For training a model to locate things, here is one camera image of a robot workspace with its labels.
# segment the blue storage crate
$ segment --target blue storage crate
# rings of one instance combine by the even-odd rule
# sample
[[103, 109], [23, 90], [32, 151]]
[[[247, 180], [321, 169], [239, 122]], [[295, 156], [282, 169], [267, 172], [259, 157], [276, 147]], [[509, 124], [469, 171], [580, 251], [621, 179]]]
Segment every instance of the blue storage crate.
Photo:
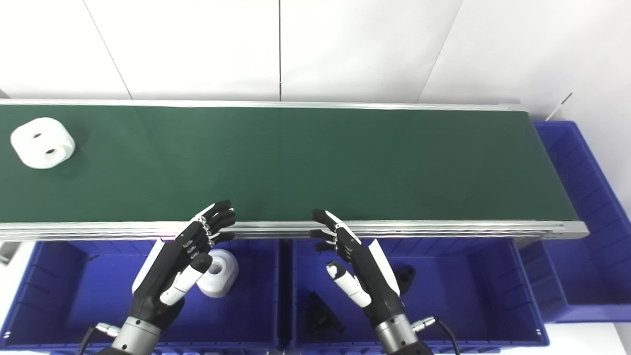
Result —
[[[287, 351], [303, 355], [383, 354], [363, 311], [331, 280], [325, 265], [339, 260], [317, 253], [313, 240], [293, 241], [292, 338]], [[546, 346], [543, 321], [513, 240], [495, 238], [380, 239], [393, 270], [411, 265], [416, 277], [402, 296], [410, 321], [441, 317], [462, 352], [499, 352], [503, 347]], [[306, 320], [315, 291], [346, 331], [315, 334]], [[419, 333], [435, 353], [451, 352], [439, 327]]]
[[590, 235], [523, 250], [546, 322], [631, 321], [631, 224], [574, 122], [536, 122], [541, 141]]
[[[3, 327], [2, 350], [75, 354], [90, 325], [121, 326], [131, 285], [153, 242], [38, 243]], [[182, 313], [160, 337], [162, 352], [265, 354], [277, 352], [279, 244], [275, 240], [222, 243], [239, 262], [228, 295], [212, 299], [193, 287]], [[112, 343], [94, 334], [94, 353]]]

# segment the black cable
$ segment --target black cable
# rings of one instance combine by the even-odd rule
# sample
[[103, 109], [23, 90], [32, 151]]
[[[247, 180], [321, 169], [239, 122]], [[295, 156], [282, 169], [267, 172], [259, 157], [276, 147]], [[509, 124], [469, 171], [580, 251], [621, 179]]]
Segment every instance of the black cable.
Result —
[[460, 355], [460, 350], [458, 350], [458, 345], [456, 344], [456, 336], [454, 335], [454, 333], [451, 332], [451, 329], [449, 329], [449, 327], [442, 320], [438, 318], [434, 319], [436, 320], [436, 324], [445, 331], [445, 333], [449, 337], [449, 340], [451, 340], [451, 344], [454, 346], [454, 352], [456, 353], [456, 355]]
[[83, 353], [85, 352], [85, 349], [88, 347], [88, 341], [90, 341], [90, 337], [92, 336], [92, 333], [94, 333], [96, 329], [97, 328], [94, 325], [92, 325], [85, 332], [85, 335], [83, 336], [83, 339], [81, 340], [81, 343], [79, 344], [79, 350], [77, 351], [77, 355], [83, 355]]

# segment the white floor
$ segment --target white floor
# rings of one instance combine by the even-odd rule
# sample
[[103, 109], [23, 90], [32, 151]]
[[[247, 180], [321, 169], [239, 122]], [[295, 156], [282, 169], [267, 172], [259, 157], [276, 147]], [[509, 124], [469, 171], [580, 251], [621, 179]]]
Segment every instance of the white floor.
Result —
[[[0, 323], [8, 312], [16, 288], [28, 263], [34, 243], [23, 243], [8, 266], [0, 266]], [[547, 325], [551, 345], [502, 351], [504, 355], [627, 355], [613, 323]], [[631, 334], [631, 323], [618, 326], [622, 334]], [[6, 351], [4, 354], [29, 352]]]

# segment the silver cylindrical wrist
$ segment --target silver cylindrical wrist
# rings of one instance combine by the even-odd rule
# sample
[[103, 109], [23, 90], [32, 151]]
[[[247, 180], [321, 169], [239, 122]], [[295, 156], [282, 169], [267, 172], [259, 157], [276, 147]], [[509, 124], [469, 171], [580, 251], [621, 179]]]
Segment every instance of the silver cylindrical wrist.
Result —
[[418, 337], [406, 315], [396, 315], [375, 327], [377, 338], [386, 354], [392, 354], [401, 348], [418, 342]]
[[153, 324], [128, 317], [112, 347], [131, 355], [150, 355], [158, 343], [161, 330]]

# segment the robotic hand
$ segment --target robotic hand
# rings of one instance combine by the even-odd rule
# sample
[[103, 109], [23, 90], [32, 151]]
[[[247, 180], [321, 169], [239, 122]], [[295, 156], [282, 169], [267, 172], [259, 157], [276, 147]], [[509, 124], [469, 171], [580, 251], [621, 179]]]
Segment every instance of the robotic hand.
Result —
[[352, 275], [340, 262], [331, 261], [326, 269], [335, 283], [359, 307], [377, 332], [387, 355], [432, 355], [430, 348], [416, 336], [399, 298], [399, 287], [379, 242], [363, 246], [355, 233], [331, 212], [315, 209], [313, 220], [324, 224], [333, 234], [314, 229], [311, 238], [324, 239], [317, 251], [333, 250], [353, 267]]
[[186, 292], [210, 268], [210, 249], [234, 238], [234, 233], [218, 234], [219, 230], [234, 223], [230, 201], [221, 201], [193, 217], [175, 240], [157, 241], [136, 279], [141, 282], [133, 292], [125, 324], [120, 329], [110, 326], [116, 338], [98, 355], [151, 354], [162, 331], [182, 311]]

